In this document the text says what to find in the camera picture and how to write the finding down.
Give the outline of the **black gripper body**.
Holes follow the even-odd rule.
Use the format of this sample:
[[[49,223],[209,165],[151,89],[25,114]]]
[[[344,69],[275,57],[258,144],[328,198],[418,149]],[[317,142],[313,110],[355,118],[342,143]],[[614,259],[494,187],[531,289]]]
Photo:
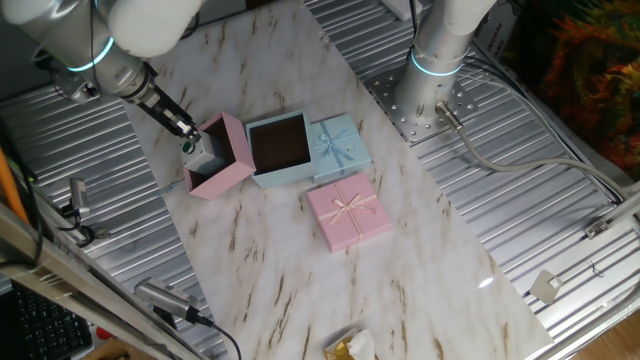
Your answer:
[[[155,83],[144,84],[133,96],[133,101],[162,125],[176,125],[175,102]]]

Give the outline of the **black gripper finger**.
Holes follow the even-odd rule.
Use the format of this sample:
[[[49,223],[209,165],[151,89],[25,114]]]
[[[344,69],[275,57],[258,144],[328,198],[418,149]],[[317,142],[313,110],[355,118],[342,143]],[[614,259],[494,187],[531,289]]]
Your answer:
[[[170,133],[180,138],[188,137],[188,122],[181,118],[164,117],[159,123]]]
[[[179,131],[181,137],[191,142],[198,142],[200,133],[193,122],[191,116],[180,107],[167,110],[167,118],[173,126]]]

